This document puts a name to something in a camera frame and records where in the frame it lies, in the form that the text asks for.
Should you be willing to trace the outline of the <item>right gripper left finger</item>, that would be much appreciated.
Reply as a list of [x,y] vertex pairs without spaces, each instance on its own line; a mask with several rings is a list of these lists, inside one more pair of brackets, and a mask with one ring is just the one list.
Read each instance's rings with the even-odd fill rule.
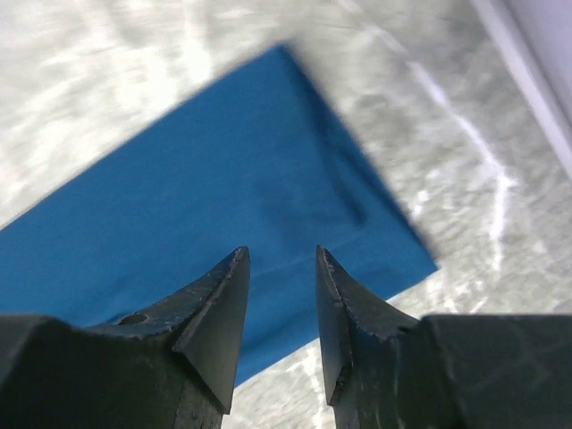
[[231,410],[249,278],[241,247],[112,324],[3,315],[2,427],[219,427]]

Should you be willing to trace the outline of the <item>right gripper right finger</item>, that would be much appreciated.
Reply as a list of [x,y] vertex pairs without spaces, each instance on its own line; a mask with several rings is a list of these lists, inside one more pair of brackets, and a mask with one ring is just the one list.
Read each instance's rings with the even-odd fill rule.
[[569,315],[415,319],[318,248],[324,388],[339,428],[568,428]]

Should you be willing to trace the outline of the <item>dark blue t shirt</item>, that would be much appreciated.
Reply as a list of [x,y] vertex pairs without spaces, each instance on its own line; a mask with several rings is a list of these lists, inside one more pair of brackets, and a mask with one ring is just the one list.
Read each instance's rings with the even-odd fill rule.
[[112,321],[237,247],[251,281],[237,379],[317,335],[315,249],[387,299],[436,269],[283,47],[240,66],[1,232],[1,308]]

